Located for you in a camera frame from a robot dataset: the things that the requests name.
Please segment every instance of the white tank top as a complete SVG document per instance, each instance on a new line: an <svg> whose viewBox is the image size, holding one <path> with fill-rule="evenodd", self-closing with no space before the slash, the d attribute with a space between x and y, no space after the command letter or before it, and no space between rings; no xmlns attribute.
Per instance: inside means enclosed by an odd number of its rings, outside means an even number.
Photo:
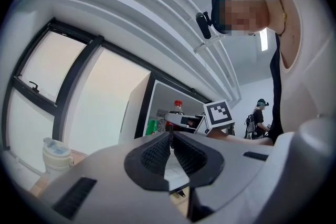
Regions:
<svg viewBox="0 0 336 224"><path fill-rule="evenodd" d="M326 0L293 0L301 39L294 63L286 69L280 54L280 117L284 132L336 109L335 25Z"/></svg>

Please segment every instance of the person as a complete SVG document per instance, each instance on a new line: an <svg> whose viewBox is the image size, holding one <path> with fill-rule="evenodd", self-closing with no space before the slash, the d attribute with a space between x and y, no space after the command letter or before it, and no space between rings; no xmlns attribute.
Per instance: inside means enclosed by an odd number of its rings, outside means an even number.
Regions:
<svg viewBox="0 0 336 224"><path fill-rule="evenodd" d="M212 129L208 137L274 145L280 134L295 132L318 116L336 111L335 27L325 0L220 0L219 23L226 29L276 33L270 63L274 82L273 122L268 136L247 140Z"/></svg>
<svg viewBox="0 0 336 224"><path fill-rule="evenodd" d="M262 111L265 109L266 103L267 102L264 99L259 99L257 102L257 107L253 112L253 118L254 118L254 123L256 126L256 131L255 133L252 134L251 136L252 139L263 138L265 132L269 131L269 128L263 125L264 116L262 114Z"/></svg>

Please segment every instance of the white bucket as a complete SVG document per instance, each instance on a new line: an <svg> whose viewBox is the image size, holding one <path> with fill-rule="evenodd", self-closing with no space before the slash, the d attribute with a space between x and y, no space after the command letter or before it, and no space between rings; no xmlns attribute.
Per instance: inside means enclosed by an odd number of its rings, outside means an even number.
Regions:
<svg viewBox="0 0 336 224"><path fill-rule="evenodd" d="M43 139L43 161L49 173L49 182L64 174L73 166L70 149L60 141Z"/></svg>

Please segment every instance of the fluorescent light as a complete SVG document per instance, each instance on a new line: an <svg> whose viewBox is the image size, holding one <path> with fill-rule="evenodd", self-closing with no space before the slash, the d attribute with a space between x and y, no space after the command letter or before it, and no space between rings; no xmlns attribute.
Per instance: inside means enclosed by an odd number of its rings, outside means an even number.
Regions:
<svg viewBox="0 0 336 224"><path fill-rule="evenodd" d="M260 31L260 43L261 43L261 51L268 49L268 41L267 41L267 28Z"/></svg>

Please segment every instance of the necklace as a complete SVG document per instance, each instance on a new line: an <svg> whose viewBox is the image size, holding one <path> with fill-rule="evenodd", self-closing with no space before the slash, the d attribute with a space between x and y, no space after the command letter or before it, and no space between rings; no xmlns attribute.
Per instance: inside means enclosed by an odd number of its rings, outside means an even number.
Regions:
<svg viewBox="0 0 336 224"><path fill-rule="evenodd" d="M284 10L284 6L283 6L283 4L282 4L282 2L281 2L281 0L279 0L280 1L280 5L281 5L281 8L282 8L282 17L284 18L284 29L283 29L283 31L279 34L279 37L281 37L282 36L282 34L285 32L285 30L286 30L286 19L287 19L287 13L285 13L285 10Z"/></svg>

